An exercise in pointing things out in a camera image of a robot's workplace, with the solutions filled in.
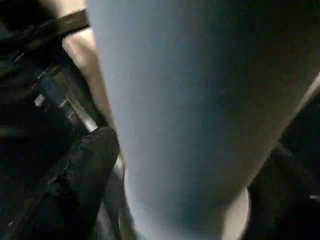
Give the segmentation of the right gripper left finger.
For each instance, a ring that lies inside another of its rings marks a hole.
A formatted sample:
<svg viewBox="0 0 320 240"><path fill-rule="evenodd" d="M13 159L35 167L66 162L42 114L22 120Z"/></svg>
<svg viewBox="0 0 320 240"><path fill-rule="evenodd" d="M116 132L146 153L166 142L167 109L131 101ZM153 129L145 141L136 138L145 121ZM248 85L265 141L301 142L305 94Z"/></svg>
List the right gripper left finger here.
<svg viewBox="0 0 320 240"><path fill-rule="evenodd" d="M120 151L111 127L74 142L27 198L11 240L88 240Z"/></svg>

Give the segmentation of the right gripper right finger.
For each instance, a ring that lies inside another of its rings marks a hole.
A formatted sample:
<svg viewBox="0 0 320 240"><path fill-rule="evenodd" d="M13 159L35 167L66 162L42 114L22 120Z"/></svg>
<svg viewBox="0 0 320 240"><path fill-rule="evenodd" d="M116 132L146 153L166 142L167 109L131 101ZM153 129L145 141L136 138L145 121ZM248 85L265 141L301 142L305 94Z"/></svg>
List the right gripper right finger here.
<svg viewBox="0 0 320 240"><path fill-rule="evenodd" d="M320 182L276 147L249 186L249 240L318 240Z"/></svg>

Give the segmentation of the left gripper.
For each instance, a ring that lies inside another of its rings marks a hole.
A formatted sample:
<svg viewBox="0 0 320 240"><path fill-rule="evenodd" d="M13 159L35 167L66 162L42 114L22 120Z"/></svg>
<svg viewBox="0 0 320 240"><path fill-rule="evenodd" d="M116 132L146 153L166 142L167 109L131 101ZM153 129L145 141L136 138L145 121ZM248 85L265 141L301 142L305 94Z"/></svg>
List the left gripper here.
<svg viewBox="0 0 320 240"><path fill-rule="evenodd" d="M35 105L47 115L54 133L83 136L100 126L100 113L83 74L74 63L38 66L32 76L38 92Z"/></svg>

